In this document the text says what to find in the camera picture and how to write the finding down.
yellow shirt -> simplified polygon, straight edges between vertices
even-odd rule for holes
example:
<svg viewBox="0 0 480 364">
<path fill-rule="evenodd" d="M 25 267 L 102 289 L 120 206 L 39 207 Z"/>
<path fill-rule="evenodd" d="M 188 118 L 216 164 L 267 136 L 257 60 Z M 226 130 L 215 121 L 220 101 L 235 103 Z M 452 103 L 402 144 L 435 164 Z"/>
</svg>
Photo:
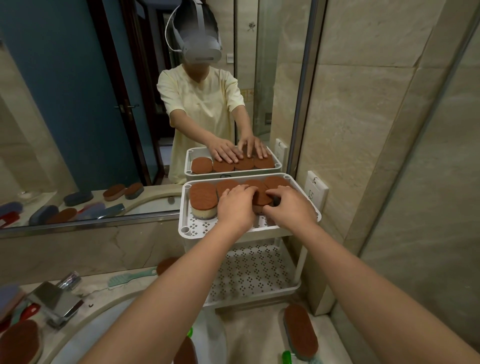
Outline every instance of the yellow shirt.
<svg viewBox="0 0 480 364">
<path fill-rule="evenodd" d="M 239 105 L 245 105 L 238 88 L 238 81 L 230 72 L 210 67 L 208 76 L 196 83 L 180 65 L 162 71 L 157 89 L 165 103 L 168 115 L 173 110 L 184 110 L 198 125 L 219 138 L 234 143 L 233 121 L 230 113 Z M 204 145 L 187 138 L 175 130 L 170 172 L 168 178 L 183 184 L 187 150 Z"/>
</svg>

wall outlet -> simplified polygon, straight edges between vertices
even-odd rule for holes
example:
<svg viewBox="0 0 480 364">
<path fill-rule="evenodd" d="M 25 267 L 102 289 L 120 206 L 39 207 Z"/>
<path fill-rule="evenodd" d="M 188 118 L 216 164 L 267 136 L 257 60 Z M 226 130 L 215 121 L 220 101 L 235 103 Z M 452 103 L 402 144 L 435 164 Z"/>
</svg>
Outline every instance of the wall outlet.
<svg viewBox="0 0 480 364">
<path fill-rule="evenodd" d="M 275 139 L 273 154 L 275 154 L 275 157 L 282 163 L 282 170 L 287 170 L 288 147 L 278 138 Z"/>
<path fill-rule="evenodd" d="M 328 194 L 328 186 L 311 170 L 308 171 L 307 181 L 303 190 L 318 211 L 322 212 Z"/>
</svg>

door frame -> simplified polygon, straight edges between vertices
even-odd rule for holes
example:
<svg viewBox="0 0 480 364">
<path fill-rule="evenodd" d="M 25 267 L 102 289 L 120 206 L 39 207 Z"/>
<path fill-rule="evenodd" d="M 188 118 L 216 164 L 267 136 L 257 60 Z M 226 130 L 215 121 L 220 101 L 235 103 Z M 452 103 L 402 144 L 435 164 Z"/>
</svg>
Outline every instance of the door frame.
<svg viewBox="0 0 480 364">
<path fill-rule="evenodd" d="M 155 101 L 154 92 L 155 89 L 152 84 L 150 71 L 148 68 L 148 60 L 143 47 L 142 32 L 140 30 L 140 24 L 137 19 L 137 11 L 135 7 L 135 1 L 145 9 L 145 15 L 148 16 L 148 10 L 143 0 L 119 0 L 120 7 L 123 15 L 123 22 L 125 23 L 125 29 L 127 31 L 128 41 L 130 44 L 130 50 L 132 52 L 133 63 L 135 65 L 135 71 L 137 73 L 138 84 L 140 86 L 140 92 L 144 102 L 145 113 L 147 118 L 148 130 L 150 131 L 150 137 L 152 139 L 152 145 L 154 146 L 155 159 L 158 165 L 158 172 L 153 180 L 153 184 L 161 183 L 165 176 L 165 168 L 163 166 L 162 157 L 160 155 L 160 145 L 155 138 L 155 122 L 157 114 L 157 105 Z"/>
<path fill-rule="evenodd" d="M 112 82 L 115 98 L 117 99 L 117 106 L 123 121 L 123 126 L 127 132 L 128 141 L 132 148 L 133 159 L 137 167 L 137 172 L 143 185 L 152 185 L 150 174 L 148 172 L 145 155 L 142 149 L 142 143 L 138 134 L 135 119 L 130 106 L 130 100 L 128 98 L 127 87 L 123 80 L 123 75 L 120 68 L 120 62 L 117 57 L 115 44 L 113 37 L 108 26 L 107 14 L 103 7 L 102 1 L 99 0 L 86 0 L 90 15 L 93 20 L 100 48 L 102 49 L 103 58 L 107 65 L 108 75 Z"/>
</svg>

person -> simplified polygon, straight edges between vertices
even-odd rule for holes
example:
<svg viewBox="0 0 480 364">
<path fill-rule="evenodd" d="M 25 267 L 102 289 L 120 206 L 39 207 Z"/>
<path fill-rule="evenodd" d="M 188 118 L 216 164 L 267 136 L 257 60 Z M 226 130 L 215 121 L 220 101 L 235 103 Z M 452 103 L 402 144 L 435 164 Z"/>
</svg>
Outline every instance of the person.
<svg viewBox="0 0 480 364">
<path fill-rule="evenodd" d="M 218 25 L 207 4 L 201 5 L 205 31 L 218 35 Z M 183 0 L 175 11 L 173 25 L 180 35 L 198 31 L 196 5 Z M 175 128 L 168 178 L 174 183 L 186 182 L 184 164 L 187 150 L 208 147 L 218 161 L 237 163 L 243 159 L 243 147 L 251 157 L 255 150 L 260 159 L 268 156 L 265 145 L 253 135 L 250 117 L 230 72 L 211 67 L 209 63 L 183 63 L 164 70 L 158 77 L 157 89 Z M 234 129 L 230 114 L 240 132 L 238 148 L 233 143 Z"/>
<path fill-rule="evenodd" d="M 226 253 L 252 227 L 255 190 L 247 185 L 226 190 L 213 229 L 124 311 L 80 363 L 170 364 Z M 306 246 L 382 363 L 480 363 L 480 355 L 440 320 L 318 226 L 304 196 L 283 186 L 267 193 L 281 201 L 277 207 L 265 206 L 264 213 Z"/>
</svg>

vr headset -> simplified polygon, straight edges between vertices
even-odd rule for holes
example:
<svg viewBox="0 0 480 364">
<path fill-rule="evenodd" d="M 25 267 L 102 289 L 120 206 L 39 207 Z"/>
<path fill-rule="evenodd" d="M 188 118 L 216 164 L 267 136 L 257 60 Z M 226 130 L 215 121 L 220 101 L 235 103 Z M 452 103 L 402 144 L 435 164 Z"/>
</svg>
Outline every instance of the vr headset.
<svg viewBox="0 0 480 364">
<path fill-rule="evenodd" d="M 192 0 L 197 10 L 198 30 L 180 32 L 175 28 L 172 21 L 173 34 L 180 46 L 180 49 L 173 49 L 168 43 L 167 29 L 172 16 L 180 7 L 177 6 L 168 18 L 165 26 L 165 40 L 168 47 L 174 52 L 181 52 L 188 63 L 217 63 L 222 58 L 222 41 L 220 34 L 215 31 L 206 30 L 204 23 L 204 12 L 201 0 Z"/>
</svg>

